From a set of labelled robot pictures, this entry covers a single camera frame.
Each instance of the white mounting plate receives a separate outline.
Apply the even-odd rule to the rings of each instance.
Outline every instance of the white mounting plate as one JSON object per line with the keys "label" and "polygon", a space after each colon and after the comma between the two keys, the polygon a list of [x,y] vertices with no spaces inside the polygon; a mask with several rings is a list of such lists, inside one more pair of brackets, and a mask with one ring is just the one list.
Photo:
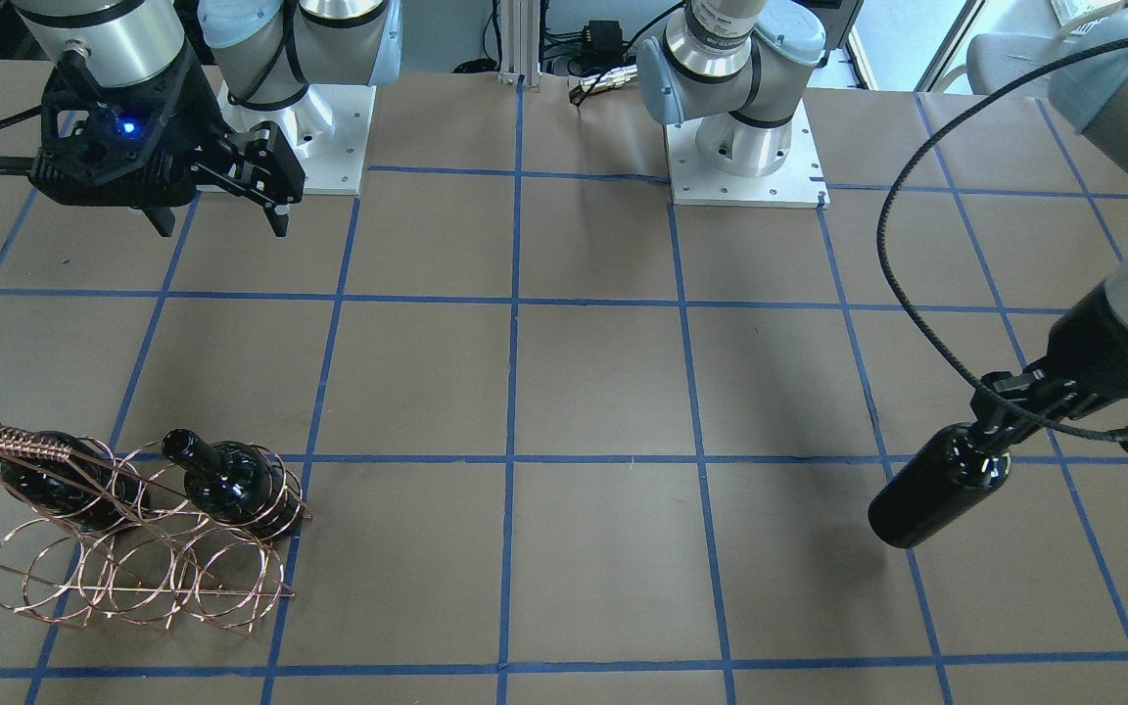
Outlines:
{"label": "white mounting plate", "polygon": [[675,204],[816,209],[823,200],[823,204],[829,205],[825,174],[820,170],[820,157],[802,102],[791,120],[795,136],[791,140],[786,161],[783,168],[766,177],[729,175],[704,160],[694,143],[694,133],[698,132],[702,122],[699,117],[664,129]]}
{"label": "white mounting plate", "polygon": [[[229,120],[228,86],[220,85],[220,112]],[[372,106],[377,89],[372,86],[312,85],[312,90],[333,108],[331,149],[300,157],[303,193],[327,193],[333,196],[358,196],[363,183],[363,160],[368,155],[368,130],[372,125]],[[204,187],[203,191],[219,191]]]}

